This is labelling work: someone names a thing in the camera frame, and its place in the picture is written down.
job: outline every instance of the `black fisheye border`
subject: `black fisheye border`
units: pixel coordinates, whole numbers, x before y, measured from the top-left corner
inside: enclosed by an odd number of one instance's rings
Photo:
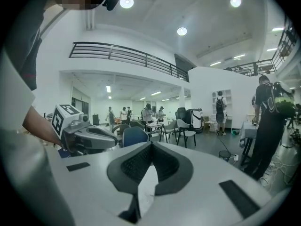
[[[14,19],[29,0],[0,0],[2,30],[0,33],[0,45],[2,48],[3,41]],[[301,34],[301,19],[300,19],[300,0],[275,0],[280,7],[285,11],[286,15],[294,23],[294,27],[298,34]],[[285,220],[288,225],[294,225],[299,221],[299,208],[296,206],[300,201],[300,166],[298,167],[298,175],[292,186],[292,189],[274,215],[269,218],[263,225],[276,225]],[[10,185],[3,167],[0,167],[1,189],[2,189],[2,215],[9,220],[10,224],[31,223],[31,225],[43,225],[35,216],[27,209],[24,202],[18,197],[14,189]]]

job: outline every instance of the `ceiling light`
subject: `ceiling light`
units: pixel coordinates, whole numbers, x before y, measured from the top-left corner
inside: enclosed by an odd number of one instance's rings
[[[237,8],[241,4],[241,0],[230,0],[230,3],[233,7]]]
[[[178,29],[177,33],[180,36],[184,36],[185,34],[187,34],[187,29],[184,28],[184,27],[181,27],[181,28]]]
[[[284,28],[273,28],[272,31],[274,32],[274,31],[282,31],[282,30],[284,30]]]
[[[240,58],[240,57],[243,57],[245,55],[238,55],[238,56],[235,56],[233,59],[236,59],[236,58]]]
[[[218,65],[218,64],[220,64],[221,63],[221,61],[219,61],[219,62],[216,62],[216,63],[214,63],[214,64],[212,64],[212,65],[210,65],[210,66],[213,66],[213,65]]]
[[[123,8],[131,8],[134,5],[134,0],[120,0],[119,3]]]
[[[160,94],[160,93],[161,93],[161,91],[158,91],[156,93],[151,94],[151,96],[154,96],[154,95],[157,95],[157,94]]]

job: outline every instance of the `person wearing backpack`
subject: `person wearing backpack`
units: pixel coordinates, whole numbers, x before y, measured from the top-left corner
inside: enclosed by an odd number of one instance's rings
[[[295,114],[291,89],[283,82],[270,83],[267,76],[259,78],[256,89],[255,122],[258,125],[252,157],[244,172],[259,180],[272,160],[285,128],[285,119]]]
[[[106,121],[109,118],[109,129],[110,131],[112,131],[114,129],[114,125],[115,125],[115,115],[112,111],[112,107],[109,107],[109,111],[107,113],[107,118],[105,119]]]
[[[225,136],[225,123],[226,123],[226,109],[227,107],[227,100],[225,97],[222,96],[222,92],[218,92],[218,97],[215,99],[215,109],[216,109],[216,122],[217,122],[217,129],[216,134],[220,134],[220,129],[222,127],[222,136]]]

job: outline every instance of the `person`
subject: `person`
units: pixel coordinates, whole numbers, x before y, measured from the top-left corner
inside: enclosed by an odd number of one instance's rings
[[[156,113],[156,118],[158,119],[158,122],[163,122],[164,116],[166,116],[163,112],[164,107],[161,106],[160,109]]]
[[[150,132],[151,129],[146,127],[146,124],[152,123],[152,109],[150,103],[146,104],[146,107],[141,112],[143,117],[144,129],[145,131]]]
[[[109,107],[109,111],[107,113],[107,117],[105,118],[105,121],[107,121],[108,118],[109,118],[109,129],[110,131],[112,131],[115,125],[115,115],[112,111],[112,107]]]
[[[20,11],[4,41],[4,49],[13,66],[31,90],[36,89],[36,58],[42,40],[40,26],[44,12],[55,4],[67,9],[85,10],[97,7],[100,0],[30,0]],[[45,120],[30,107],[23,126],[31,134],[42,140],[61,145],[52,129],[51,122]]]
[[[130,110],[130,107],[127,107],[127,124],[130,125],[130,121],[131,121],[131,115],[132,115],[132,111]]]
[[[227,100],[222,96],[222,92],[218,92],[218,97],[215,99],[215,109],[216,109],[216,121],[217,121],[217,129],[216,134],[220,134],[220,129],[222,127],[222,136],[225,136],[225,123],[226,123],[226,107]]]
[[[244,172],[255,180],[259,180],[268,168],[272,157],[282,138],[285,119],[280,114],[274,114],[267,109],[267,100],[272,83],[267,76],[259,78],[256,89],[255,122],[258,125],[261,108],[261,120],[256,134],[252,157]]]
[[[122,124],[127,124],[127,112],[125,107],[123,107],[120,112],[120,119]]]
[[[294,129],[294,127],[293,127],[293,121],[295,120],[295,117],[293,116],[291,119],[290,119],[290,122],[288,123],[288,125],[287,125],[287,128],[288,129],[290,129],[291,127],[290,127],[290,125],[292,125],[292,129]]]

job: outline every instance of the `desk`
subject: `desk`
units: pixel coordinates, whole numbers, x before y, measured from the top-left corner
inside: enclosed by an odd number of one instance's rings
[[[163,126],[164,126],[164,123],[163,122],[158,122],[158,124],[157,123],[151,123],[151,124],[146,124],[146,127],[148,127],[148,128],[150,128],[150,129],[153,129],[153,128],[159,128],[159,127],[161,127],[161,130],[159,130],[159,131],[161,131],[161,133],[160,133],[160,138],[161,138],[161,135],[162,135],[162,129],[163,129]],[[148,132],[148,134],[150,135],[149,136],[149,139],[151,139],[151,135],[152,134],[154,134],[154,133],[159,133],[159,131],[150,131],[150,132]]]
[[[257,128],[252,124],[250,121],[243,122],[243,125],[241,127],[241,130],[239,132],[240,134],[240,141],[239,146],[244,147],[244,151],[242,154],[242,160],[241,160],[241,166],[244,166],[247,164],[246,159],[250,159],[251,157],[248,156],[253,139],[256,138],[257,134]]]

